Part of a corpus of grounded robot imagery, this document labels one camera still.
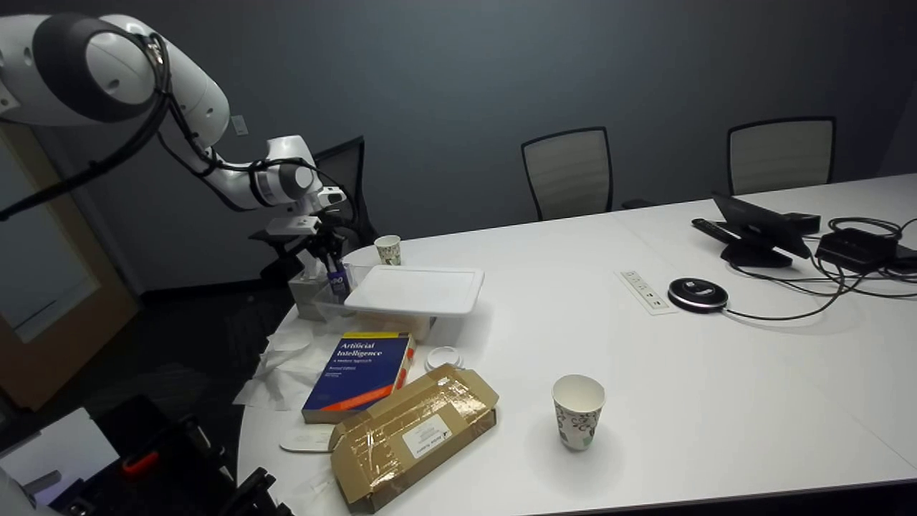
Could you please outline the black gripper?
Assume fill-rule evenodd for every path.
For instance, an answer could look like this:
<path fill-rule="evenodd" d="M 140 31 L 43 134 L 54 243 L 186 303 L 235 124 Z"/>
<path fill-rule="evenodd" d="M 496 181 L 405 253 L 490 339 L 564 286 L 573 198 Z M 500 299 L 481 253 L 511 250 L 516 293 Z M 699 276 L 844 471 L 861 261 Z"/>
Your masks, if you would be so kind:
<path fill-rule="evenodd" d="M 342 257 L 357 243 L 357 233 L 342 214 L 296 214 L 288 220 L 288 233 L 302 237 L 304 250 L 315 257 Z"/>

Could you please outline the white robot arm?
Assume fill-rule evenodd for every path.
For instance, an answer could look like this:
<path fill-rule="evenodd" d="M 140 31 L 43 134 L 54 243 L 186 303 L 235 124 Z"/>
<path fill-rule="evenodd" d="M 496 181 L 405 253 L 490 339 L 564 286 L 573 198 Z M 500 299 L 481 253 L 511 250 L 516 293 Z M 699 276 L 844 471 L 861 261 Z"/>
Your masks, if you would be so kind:
<path fill-rule="evenodd" d="M 4 15 L 4 120 L 19 125 L 89 125 L 143 117 L 140 130 L 84 173 L 43 185 L 4 210 L 16 217 L 50 204 L 137 154 L 175 120 L 186 150 L 175 154 L 206 188 L 239 211 L 282 210 L 271 237 L 302 237 L 315 257 L 332 257 L 332 211 L 347 193 L 328 181 L 302 134 L 268 140 L 251 161 L 218 152 L 229 130 L 223 89 L 168 35 L 129 15 Z"/>

